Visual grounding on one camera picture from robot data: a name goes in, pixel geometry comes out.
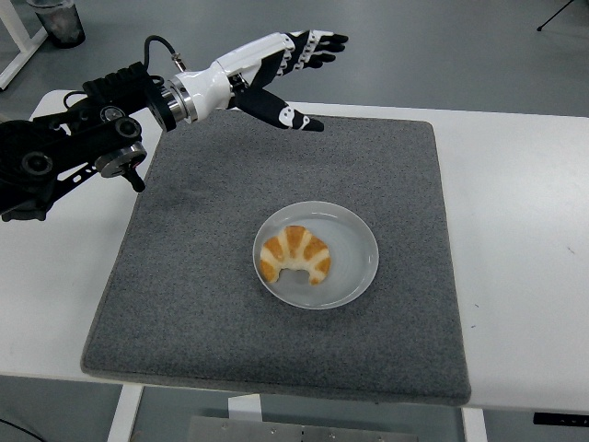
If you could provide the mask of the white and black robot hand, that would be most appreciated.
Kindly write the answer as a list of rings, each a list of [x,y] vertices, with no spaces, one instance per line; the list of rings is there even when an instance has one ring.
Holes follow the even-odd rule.
[[[237,108],[280,129],[321,132],[322,122],[294,109],[266,89],[273,80],[333,62],[348,37],[325,30],[274,32],[214,60],[199,72],[169,81],[178,121],[196,122],[217,109]]]

